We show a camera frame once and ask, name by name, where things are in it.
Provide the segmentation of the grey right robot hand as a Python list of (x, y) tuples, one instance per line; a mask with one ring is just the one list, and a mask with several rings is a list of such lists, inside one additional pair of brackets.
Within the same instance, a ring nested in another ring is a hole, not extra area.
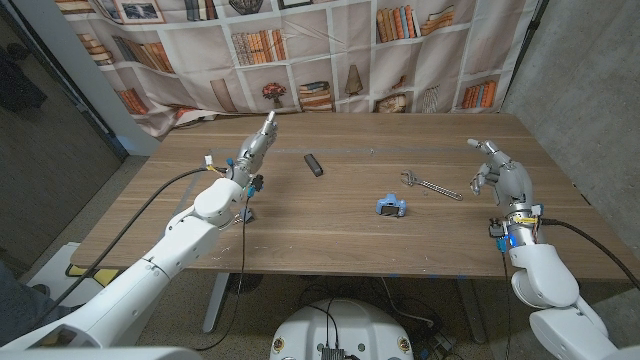
[(516, 246), (546, 243), (544, 232), (538, 226), (516, 221), (517, 218), (534, 218), (533, 186), (524, 166), (490, 140), (468, 139), (467, 143), (488, 157), (471, 179), (471, 191), (479, 195), (483, 186), (492, 188), (491, 193), (504, 217), (501, 220), (504, 232), (514, 238)]

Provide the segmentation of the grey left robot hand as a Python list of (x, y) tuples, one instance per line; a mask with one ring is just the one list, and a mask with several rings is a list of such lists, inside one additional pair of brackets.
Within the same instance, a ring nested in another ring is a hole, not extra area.
[(263, 164), (264, 157), (276, 141), (278, 125), (276, 113), (270, 111), (262, 127), (245, 139), (241, 145), (235, 162), (229, 167), (226, 178), (246, 187), (253, 175), (256, 175)]

